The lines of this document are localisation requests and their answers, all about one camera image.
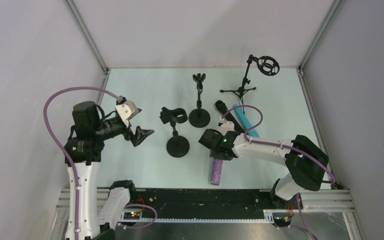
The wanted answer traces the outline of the purple glitter microphone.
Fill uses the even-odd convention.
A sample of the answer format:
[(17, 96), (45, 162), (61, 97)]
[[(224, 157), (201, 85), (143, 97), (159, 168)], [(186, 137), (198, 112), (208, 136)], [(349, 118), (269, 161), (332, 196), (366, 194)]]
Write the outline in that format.
[(221, 182), (223, 169), (223, 161), (221, 159), (213, 159), (210, 184), (219, 186)]

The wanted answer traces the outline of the black ring clip stand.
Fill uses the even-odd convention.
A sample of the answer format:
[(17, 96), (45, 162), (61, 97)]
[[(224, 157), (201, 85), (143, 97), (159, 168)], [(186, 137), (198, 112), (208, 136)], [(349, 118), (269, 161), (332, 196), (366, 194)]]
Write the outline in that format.
[(166, 143), (167, 153), (174, 158), (184, 157), (190, 150), (190, 143), (184, 136), (179, 135), (176, 125), (188, 121), (186, 111), (183, 108), (162, 107), (159, 118), (164, 125), (169, 123), (172, 127), (172, 137)]

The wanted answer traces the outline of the black fork clip stand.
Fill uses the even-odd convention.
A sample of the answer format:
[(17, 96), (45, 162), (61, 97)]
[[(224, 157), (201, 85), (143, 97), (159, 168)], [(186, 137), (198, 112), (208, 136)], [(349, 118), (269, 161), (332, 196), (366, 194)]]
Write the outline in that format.
[(197, 73), (192, 76), (192, 79), (196, 83), (197, 89), (197, 101), (196, 108), (192, 110), (188, 115), (189, 123), (195, 128), (206, 127), (211, 120), (209, 112), (202, 108), (201, 94), (203, 92), (203, 82), (206, 79), (205, 73)]

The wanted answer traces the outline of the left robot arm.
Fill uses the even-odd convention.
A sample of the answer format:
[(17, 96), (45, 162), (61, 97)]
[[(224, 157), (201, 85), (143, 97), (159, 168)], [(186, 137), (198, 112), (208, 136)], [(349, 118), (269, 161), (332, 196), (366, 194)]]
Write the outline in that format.
[(73, 107), (75, 137), (69, 137), (64, 149), (69, 175), (69, 219), (64, 238), (66, 240), (104, 240), (115, 238), (115, 228), (122, 210), (134, 192), (132, 181), (122, 181), (110, 187), (108, 199), (101, 210), (97, 205), (97, 177), (104, 142), (122, 135), (133, 146), (140, 145), (152, 129), (136, 127), (132, 132), (130, 120), (141, 112), (134, 102), (122, 100), (115, 106), (115, 116), (99, 116), (100, 106), (85, 101)]

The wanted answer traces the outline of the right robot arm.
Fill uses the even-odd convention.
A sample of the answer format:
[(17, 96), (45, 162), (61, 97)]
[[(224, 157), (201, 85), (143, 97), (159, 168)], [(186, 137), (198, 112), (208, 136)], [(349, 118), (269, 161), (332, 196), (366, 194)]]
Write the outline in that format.
[(209, 149), (214, 159), (255, 158), (286, 167), (288, 174), (279, 178), (271, 189), (272, 195), (283, 201), (302, 191), (319, 191), (329, 163), (327, 154), (304, 135), (272, 142), (232, 130), (221, 133), (206, 129), (198, 142)]

